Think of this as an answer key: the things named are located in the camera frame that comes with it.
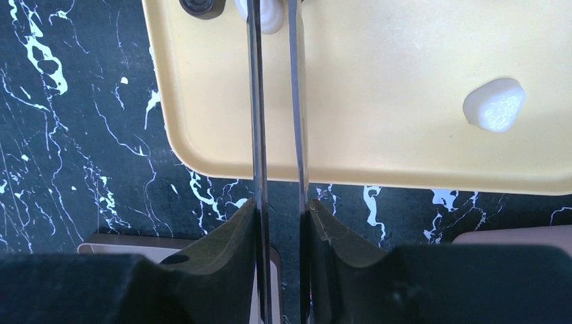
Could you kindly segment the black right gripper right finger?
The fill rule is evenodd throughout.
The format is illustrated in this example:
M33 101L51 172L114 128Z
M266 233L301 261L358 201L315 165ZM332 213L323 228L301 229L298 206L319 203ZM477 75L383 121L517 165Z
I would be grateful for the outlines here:
M571 257L546 245L383 250L320 201L307 212L317 323L570 323Z

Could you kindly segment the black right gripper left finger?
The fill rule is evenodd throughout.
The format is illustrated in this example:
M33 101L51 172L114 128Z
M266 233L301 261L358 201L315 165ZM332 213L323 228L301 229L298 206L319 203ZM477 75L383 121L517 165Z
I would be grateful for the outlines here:
M248 323L255 204L159 263L140 254L1 258L2 323Z

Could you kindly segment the rose gold box lid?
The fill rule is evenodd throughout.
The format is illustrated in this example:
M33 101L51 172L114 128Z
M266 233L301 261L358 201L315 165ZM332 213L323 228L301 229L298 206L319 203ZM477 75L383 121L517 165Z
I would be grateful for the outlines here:
M168 256L189 246L193 240L154 236L130 236L95 233L77 247L79 254L141 254L159 263ZM279 253L270 248L270 275L273 323L283 322L281 293L281 260Z

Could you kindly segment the metal tweezers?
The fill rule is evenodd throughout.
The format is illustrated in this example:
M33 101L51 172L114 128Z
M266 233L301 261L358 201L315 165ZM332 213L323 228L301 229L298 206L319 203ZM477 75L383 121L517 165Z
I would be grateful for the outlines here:
M247 1L246 6L252 111L254 200L258 220L256 270L260 301L260 322L272 323L273 302L268 224L261 4L259 1Z

